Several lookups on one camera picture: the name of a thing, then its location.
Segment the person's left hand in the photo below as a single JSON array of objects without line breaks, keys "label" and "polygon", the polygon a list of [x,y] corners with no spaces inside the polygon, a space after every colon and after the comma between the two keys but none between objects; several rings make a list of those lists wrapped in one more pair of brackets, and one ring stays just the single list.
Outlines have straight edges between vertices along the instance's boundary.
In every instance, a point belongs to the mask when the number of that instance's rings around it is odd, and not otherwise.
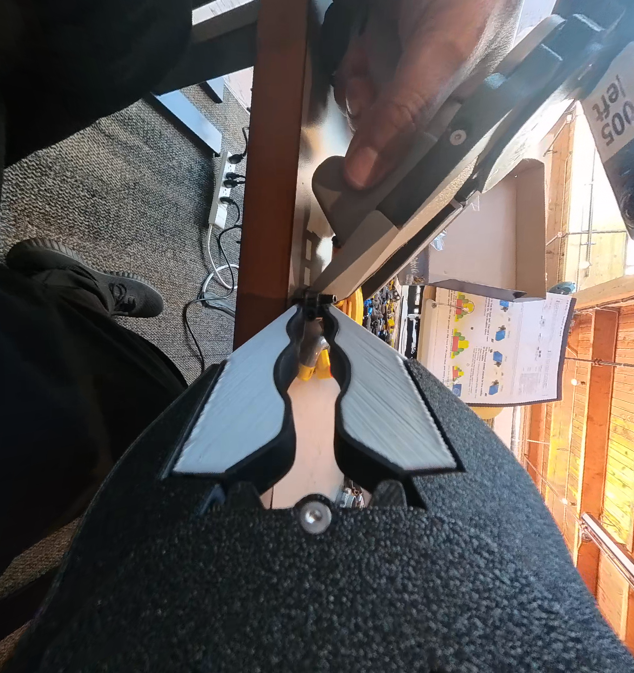
[{"label": "person's left hand", "polygon": [[511,48],[522,1],[356,1],[359,21],[332,81],[353,132],[343,178],[355,190],[395,170],[452,95]]}]

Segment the white power strip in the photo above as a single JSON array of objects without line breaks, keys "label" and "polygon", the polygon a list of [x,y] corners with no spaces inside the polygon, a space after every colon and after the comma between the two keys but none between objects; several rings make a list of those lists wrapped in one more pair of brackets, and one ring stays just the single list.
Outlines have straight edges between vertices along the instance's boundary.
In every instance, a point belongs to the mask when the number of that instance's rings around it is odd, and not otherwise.
[{"label": "white power strip", "polygon": [[207,223],[211,227],[222,230],[226,227],[228,218],[229,203],[226,199],[230,198],[232,188],[228,182],[235,181],[231,175],[236,174],[236,166],[230,162],[231,153],[223,150],[221,154],[220,169],[215,179],[213,198],[211,208],[207,218]]}]

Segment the person's black pants leg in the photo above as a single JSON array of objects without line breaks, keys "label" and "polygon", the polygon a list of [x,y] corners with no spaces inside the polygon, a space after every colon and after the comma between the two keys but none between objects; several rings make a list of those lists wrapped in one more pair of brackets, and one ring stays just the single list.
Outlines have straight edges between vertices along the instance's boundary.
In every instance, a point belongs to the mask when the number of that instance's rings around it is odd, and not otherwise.
[{"label": "person's black pants leg", "polygon": [[191,28],[190,1],[0,1],[4,165],[144,97]]},{"label": "person's black pants leg", "polygon": [[186,389],[170,358],[114,316],[0,265],[0,576],[85,508]]}]

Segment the grey metal desk foot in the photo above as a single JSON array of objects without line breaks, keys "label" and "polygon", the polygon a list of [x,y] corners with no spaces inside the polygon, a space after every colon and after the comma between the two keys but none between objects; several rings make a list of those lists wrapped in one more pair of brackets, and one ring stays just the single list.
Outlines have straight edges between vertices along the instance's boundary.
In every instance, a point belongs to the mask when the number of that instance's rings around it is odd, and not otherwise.
[{"label": "grey metal desk foot", "polygon": [[152,92],[144,99],[193,142],[209,150],[213,156],[221,155],[221,131],[182,90],[175,89],[162,94]]}]

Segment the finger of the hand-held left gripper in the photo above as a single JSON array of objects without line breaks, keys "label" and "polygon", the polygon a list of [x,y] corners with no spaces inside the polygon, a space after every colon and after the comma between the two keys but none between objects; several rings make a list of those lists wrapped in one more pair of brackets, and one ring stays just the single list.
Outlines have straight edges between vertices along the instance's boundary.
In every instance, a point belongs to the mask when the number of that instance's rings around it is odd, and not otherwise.
[{"label": "finger of the hand-held left gripper", "polygon": [[429,210],[433,216],[428,221],[417,215],[402,227],[378,209],[367,214],[316,279],[316,292],[345,299],[360,287],[377,291],[444,231],[464,205],[450,201]]}]

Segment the open cardboard kit box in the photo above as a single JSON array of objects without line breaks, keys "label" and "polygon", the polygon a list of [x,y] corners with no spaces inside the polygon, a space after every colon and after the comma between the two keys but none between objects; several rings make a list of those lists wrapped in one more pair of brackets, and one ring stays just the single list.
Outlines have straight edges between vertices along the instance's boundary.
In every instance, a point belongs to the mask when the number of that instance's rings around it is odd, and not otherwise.
[{"label": "open cardboard kit box", "polygon": [[476,295],[538,301],[547,294],[545,164],[524,159],[447,226],[399,279]]}]

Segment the pile of small brick parts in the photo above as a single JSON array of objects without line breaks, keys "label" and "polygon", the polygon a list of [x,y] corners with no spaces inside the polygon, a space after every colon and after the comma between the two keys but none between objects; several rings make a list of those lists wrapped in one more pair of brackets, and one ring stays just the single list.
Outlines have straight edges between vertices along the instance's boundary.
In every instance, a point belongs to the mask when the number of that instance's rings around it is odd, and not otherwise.
[{"label": "pile of small brick parts", "polygon": [[364,301],[363,325],[374,336],[397,348],[402,307],[403,286],[395,277]]}]

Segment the person's black shoe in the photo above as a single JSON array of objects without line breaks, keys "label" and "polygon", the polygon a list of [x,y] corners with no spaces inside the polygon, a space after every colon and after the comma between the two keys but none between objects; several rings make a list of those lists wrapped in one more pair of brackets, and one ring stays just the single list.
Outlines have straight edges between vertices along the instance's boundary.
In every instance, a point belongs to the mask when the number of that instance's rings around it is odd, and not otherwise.
[{"label": "person's black shoe", "polygon": [[154,318],[163,312],[160,292],[140,276],[100,271],[56,240],[33,238],[13,245],[6,256],[13,271],[58,288],[77,302],[110,316]]}]

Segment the small grey black pin connector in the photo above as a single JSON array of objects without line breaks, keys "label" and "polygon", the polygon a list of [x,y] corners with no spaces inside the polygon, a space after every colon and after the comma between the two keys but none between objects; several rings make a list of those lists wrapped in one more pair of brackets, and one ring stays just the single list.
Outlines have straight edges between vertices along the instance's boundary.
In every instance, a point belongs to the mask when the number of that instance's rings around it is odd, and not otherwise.
[{"label": "small grey black pin connector", "polygon": [[313,322],[321,317],[324,307],[334,305],[337,302],[337,296],[304,288],[296,290],[292,301],[301,308],[305,321]]}]

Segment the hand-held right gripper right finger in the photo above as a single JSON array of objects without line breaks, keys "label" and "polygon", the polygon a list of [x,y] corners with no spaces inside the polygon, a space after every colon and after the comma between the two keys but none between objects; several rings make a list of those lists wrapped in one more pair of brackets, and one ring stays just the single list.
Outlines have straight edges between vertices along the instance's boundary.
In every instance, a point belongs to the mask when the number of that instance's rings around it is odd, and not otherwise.
[{"label": "hand-held right gripper right finger", "polygon": [[432,413],[406,358],[341,312],[322,312],[335,403],[335,458],[372,493],[383,481],[414,492],[415,478],[460,473],[463,463]]}]

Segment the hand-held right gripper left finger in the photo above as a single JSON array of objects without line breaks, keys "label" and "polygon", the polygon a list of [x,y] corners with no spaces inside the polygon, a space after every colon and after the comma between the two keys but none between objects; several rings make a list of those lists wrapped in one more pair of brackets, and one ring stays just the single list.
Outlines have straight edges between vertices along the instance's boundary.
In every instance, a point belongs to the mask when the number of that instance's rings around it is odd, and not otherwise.
[{"label": "hand-held right gripper left finger", "polygon": [[275,486],[294,464],[290,384],[298,370],[304,310],[296,305],[236,349],[220,367],[183,439],[173,475],[229,487]]}]

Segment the yellow curved brick assembly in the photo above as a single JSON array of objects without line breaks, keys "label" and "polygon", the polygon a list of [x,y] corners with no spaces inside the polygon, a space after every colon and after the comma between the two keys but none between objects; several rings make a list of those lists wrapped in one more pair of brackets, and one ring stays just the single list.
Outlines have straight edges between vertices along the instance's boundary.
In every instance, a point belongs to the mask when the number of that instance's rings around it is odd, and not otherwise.
[{"label": "yellow curved brick assembly", "polygon": [[[357,324],[363,326],[365,318],[362,288],[348,297],[338,300],[335,307]],[[304,336],[299,354],[298,378],[309,381],[313,376],[319,380],[332,377],[330,372],[330,346],[323,335],[322,319],[306,320]]]}]

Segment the metal handrail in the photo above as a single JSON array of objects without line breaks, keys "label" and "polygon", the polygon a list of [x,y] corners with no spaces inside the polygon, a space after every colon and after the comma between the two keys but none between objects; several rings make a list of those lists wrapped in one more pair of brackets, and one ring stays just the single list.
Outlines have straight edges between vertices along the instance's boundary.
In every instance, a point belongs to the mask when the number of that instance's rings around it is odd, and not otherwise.
[{"label": "metal handrail", "polygon": [[634,558],[625,547],[617,543],[616,539],[607,531],[599,520],[589,513],[583,513],[580,518],[582,534],[595,543],[599,551],[605,553],[616,567],[616,570],[626,579],[634,591]]}]

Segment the illustrated block poster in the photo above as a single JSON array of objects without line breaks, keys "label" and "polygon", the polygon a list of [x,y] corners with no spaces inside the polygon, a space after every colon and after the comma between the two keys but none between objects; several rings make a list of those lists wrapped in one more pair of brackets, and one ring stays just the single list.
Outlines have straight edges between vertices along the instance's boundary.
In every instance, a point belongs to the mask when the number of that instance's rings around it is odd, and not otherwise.
[{"label": "illustrated block poster", "polygon": [[472,407],[519,407],[562,397],[575,298],[532,301],[436,290],[424,301],[417,359]]}]

